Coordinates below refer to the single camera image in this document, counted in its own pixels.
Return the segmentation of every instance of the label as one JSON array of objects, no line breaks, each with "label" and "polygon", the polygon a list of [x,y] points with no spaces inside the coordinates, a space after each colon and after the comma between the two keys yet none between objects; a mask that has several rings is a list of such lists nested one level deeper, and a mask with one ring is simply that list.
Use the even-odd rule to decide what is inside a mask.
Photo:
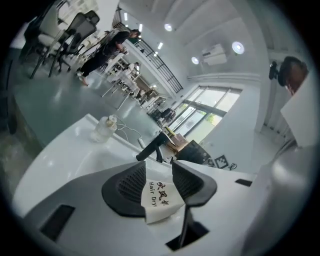
[{"label": "label", "polygon": [[141,206],[145,208],[147,224],[169,217],[184,204],[173,183],[146,179],[141,195]]}]

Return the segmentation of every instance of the white wall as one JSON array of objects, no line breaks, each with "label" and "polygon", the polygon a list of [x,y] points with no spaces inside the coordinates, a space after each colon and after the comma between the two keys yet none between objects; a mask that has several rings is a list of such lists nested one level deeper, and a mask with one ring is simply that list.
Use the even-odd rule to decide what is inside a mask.
[{"label": "white wall", "polygon": [[96,0],[96,2],[99,7],[97,14],[100,17],[96,27],[101,31],[111,30],[119,0]]},{"label": "white wall", "polygon": [[229,165],[237,164],[235,171],[238,172],[257,173],[281,146],[255,132],[259,99],[260,89],[247,86],[221,122],[200,143],[213,159],[225,155]]}]

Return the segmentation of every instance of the black clothing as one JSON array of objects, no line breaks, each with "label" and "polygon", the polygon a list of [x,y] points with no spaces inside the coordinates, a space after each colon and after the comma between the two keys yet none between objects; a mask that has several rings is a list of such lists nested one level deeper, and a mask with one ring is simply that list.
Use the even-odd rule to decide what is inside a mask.
[{"label": "black clothing", "polygon": [[128,31],[121,31],[116,34],[109,43],[102,45],[95,56],[86,61],[80,68],[80,71],[83,72],[83,76],[87,77],[90,72],[105,64],[117,51],[116,43],[122,44],[129,37],[129,35],[130,33]]},{"label": "black clothing", "polygon": [[161,113],[161,118],[165,119],[167,122],[172,121],[176,116],[176,112],[171,109],[167,108],[165,111]]}]

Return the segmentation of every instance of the ceiling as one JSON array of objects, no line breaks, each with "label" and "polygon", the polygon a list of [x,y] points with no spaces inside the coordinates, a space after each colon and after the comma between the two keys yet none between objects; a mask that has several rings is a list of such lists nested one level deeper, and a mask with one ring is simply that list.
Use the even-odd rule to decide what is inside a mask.
[{"label": "ceiling", "polygon": [[[183,85],[187,76],[216,72],[257,73],[256,58],[250,34],[228,0],[120,0],[128,21],[122,22],[131,29],[143,24],[142,38],[157,51],[159,56]],[[164,25],[171,24],[168,32]],[[239,41],[245,52],[236,55],[232,43]],[[209,66],[202,62],[203,51],[220,44],[227,62]],[[191,62],[192,57],[199,65]]]}]

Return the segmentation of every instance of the woman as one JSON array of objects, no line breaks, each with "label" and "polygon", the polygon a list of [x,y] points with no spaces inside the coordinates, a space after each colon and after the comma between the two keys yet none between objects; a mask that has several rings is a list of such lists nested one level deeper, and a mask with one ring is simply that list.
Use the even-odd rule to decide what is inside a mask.
[{"label": "woman", "polygon": [[308,73],[307,65],[304,62],[296,57],[287,56],[281,64],[278,82],[282,87],[286,87],[293,96],[304,82]]},{"label": "woman", "polygon": [[108,43],[102,45],[94,57],[89,59],[83,64],[83,66],[77,71],[77,75],[80,75],[80,80],[88,86],[86,77],[90,72],[96,70],[102,66],[108,59],[114,55],[117,51],[123,52],[124,48],[122,43],[128,38],[137,38],[140,35],[139,30],[134,29],[129,31],[120,31],[117,33]]}]

